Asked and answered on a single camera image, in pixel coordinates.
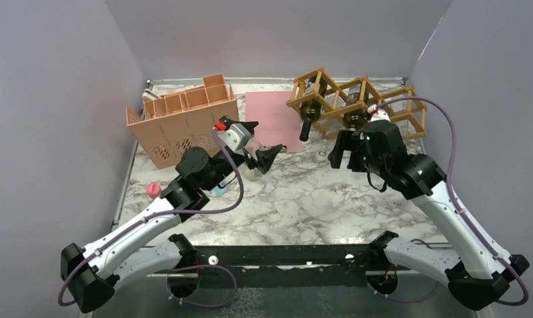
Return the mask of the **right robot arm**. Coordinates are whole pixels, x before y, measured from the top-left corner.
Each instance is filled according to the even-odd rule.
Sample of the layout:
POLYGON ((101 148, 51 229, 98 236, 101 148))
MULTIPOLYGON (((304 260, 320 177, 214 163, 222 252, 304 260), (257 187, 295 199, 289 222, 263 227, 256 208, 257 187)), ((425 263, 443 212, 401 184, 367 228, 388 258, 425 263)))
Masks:
POLYGON ((382 178, 385 187, 423 211, 455 251, 447 255, 385 231, 369 245, 372 267, 383 270, 394 264, 415 270, 446 286, 474 311, 499 302, 510 283, 529 268, 525 256, 502 248, 475 220, 431 157, 407 152, 395 124, 378 120, 361 131, 340 131, 328 156, 332 168, 340 167, 345 151, 351 154, 351 171, 382 178))

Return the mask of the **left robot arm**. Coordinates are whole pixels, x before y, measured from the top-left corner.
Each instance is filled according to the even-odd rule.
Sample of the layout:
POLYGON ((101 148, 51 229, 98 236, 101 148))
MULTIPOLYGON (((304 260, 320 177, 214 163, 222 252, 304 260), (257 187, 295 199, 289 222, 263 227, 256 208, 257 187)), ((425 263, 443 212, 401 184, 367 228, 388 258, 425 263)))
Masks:
POLYGON ((283 146, 263 146, 255 139, 254 121, 234 121, 222 117, 214 125, 212 137, 219 152, 210 155, 199 146, 186 149, 176 165, 177 177, 166 188, 148 188, 152 202, 137 216, 104 237, 80 246, 72 243, 61 252, 62 292, 82 313, 90 313, 107 303, 115 292, 149 274, 171 270, 198 272, 204 267, 196 248, 184 235, 172 235, 162 244, 149 242, 191 216, 208 214, 207 192, 234 175, 242 181, 241 165, 265 174, 283 146))

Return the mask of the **dark bottle silver neck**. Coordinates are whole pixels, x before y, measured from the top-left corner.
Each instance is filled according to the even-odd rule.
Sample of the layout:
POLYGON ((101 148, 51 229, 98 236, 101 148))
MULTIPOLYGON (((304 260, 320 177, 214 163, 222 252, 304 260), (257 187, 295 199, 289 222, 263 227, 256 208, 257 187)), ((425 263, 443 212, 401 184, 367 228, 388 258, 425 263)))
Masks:
MULTIPOLYGON (((349 88, 346 106, 352 105, 360 100, 360 86, 349 88)), ((348 130, 358 131, 365 125, 365 117, 362 109, 357 109, 343 114, 343 122, 348 130)))

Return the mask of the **large clear glass jar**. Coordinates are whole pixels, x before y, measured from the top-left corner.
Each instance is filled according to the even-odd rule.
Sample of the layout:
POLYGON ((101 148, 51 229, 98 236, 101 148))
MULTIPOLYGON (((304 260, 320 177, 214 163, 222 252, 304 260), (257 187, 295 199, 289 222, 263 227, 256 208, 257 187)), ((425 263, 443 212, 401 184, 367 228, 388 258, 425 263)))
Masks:
POLYGON ((255 150, 260 146, 263 146, 257 139, 252 138, 244 149, 245 167, 241 168, 244 178, 250 181, 255 181, 262 178, 266 172, 260 172, 257 169, 257 162, 255 156, 255 150))

